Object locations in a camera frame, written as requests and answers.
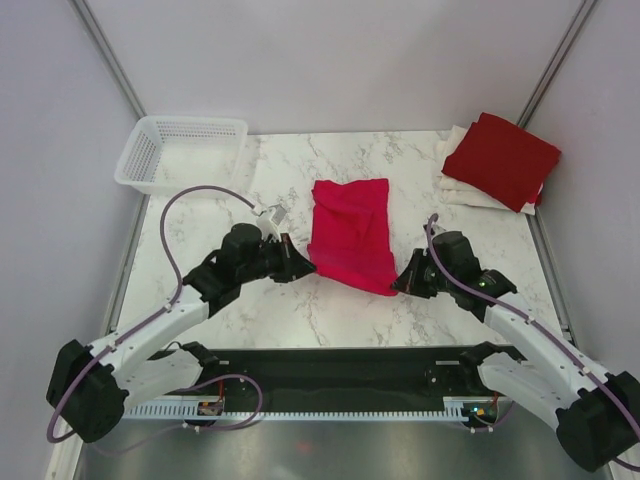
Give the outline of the bright red t shirt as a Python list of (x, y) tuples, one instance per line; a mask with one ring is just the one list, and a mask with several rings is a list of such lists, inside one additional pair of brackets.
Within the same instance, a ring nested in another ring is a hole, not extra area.
[(390, 245), (389, 181), (338, 184), (317, 180), (307, 251), (317, 274), (349, 287), (395, 296), (398, 277)]

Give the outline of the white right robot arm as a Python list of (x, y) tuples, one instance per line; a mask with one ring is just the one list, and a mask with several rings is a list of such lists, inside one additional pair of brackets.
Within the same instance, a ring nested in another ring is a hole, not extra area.
[(393, 290), (425, 299), (448, 294), (525, 358), (519, 362), (489, 342), (478, 345), (458, 368), (460, 386), (506, 395), (544, 422), (586, 471), (610, 462), (637, 471), (620, 457), (639, 443), (638, 380), (611, 373), (549, 330), (508, 278), (481, 267), (461, 232), (432, 223), (424, 231), (426, 247), (413, 251)]

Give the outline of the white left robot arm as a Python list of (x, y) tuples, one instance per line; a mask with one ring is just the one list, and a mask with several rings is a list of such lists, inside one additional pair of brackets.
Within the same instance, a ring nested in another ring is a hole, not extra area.
[(173, 391), (211, 392), (220, 371), (199, 358), (201, 347), (183, 347), (163, 359), (154, 354), (234, 302), (243, 285), (264, 278), (290, 283), (315, 270), (288, 234), (264, 238), (254, 225), (233, 226), (220, 248), (181, 278), (148, 318), (88, 345), (71, 340), (59, 350), (46, 393), (52, 418), (93, 443), (139, 404)]

